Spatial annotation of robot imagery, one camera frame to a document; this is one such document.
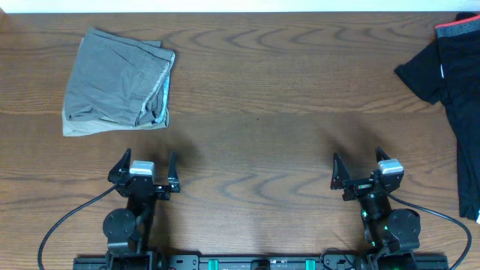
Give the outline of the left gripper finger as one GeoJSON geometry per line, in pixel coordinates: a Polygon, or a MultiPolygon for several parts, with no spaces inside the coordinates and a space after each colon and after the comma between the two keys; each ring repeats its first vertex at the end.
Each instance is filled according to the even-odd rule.
{"type": "Polygon", "coordinates": [[[128,148],[121,159],[110,170],[111,173],[128,173],[131,164],[131,149],[128,148]]]}
{"type": "Polygon", "coordinates": [[[170,187],[179,186],[179,177],[176,169],[176,153],[174,151],[170,153],[167,179],[170,187]]]}

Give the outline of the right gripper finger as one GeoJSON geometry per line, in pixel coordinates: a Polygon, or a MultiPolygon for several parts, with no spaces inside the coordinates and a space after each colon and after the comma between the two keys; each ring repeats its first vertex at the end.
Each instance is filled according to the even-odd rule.
{"type": "Polygon", "coordinates": [[[376,154],[376,162],[390,160],[391,158],[385,153],[385,151],[381,147],[376,147],[375,149],[376,154]]]}
{"type": "Polygon", "coordinates": [[[333,155],[333,171],[330,189],[343,189],[346,186],[345,182],[348,182],[350,179],[350,174],[345,163],[343,162],[341,156],[337,152],[335,152],[333,155]]]}

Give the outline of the black pants red waistband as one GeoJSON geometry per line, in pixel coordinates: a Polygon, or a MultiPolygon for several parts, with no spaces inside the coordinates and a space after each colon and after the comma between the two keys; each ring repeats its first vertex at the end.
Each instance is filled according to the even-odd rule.
{"type": "Polygon", "coordinates": [[[459,211],[479,222],[479,15],[435,27],[445,80],[442,104],[457,139],[459,211]]]}

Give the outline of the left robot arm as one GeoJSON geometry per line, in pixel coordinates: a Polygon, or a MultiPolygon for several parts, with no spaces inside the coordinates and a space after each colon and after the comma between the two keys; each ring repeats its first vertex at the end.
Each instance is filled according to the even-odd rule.
{"type": "Polygon", "coordinates": [[[176,154],[169,157],[168,183],[155,184],[155,164],[151,161],[131,161],[131,150],[109,171],[107,180],[127,199],[127,206],[111,211],[103,221],[107,238],[106,266],[108,270],[167,269],[163,252],[149,250],[155,207],[158,200],[169,200],[181,190],[176,170],[176,154]]]}

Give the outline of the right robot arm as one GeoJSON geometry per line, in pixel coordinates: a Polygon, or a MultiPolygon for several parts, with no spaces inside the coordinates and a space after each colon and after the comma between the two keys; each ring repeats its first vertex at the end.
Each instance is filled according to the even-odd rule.
{"type": "Polygon", "coordinates": [[[395,256],[403,256],[400,264],[413,264],[412,252],[419,248],[420,216],[407,208],[393,209],[389,201],[392,191],[400,187],[404,167],[390,158],[380,147],[376,148],[378,168],[367,178],[351,178],[337,153],[333,154],[333,172],[330,188],[342,190],[342,199],[356,200],[361,206],[364,237],[372,244],[353,263],[355,269],[387,269],[395,256]]]}

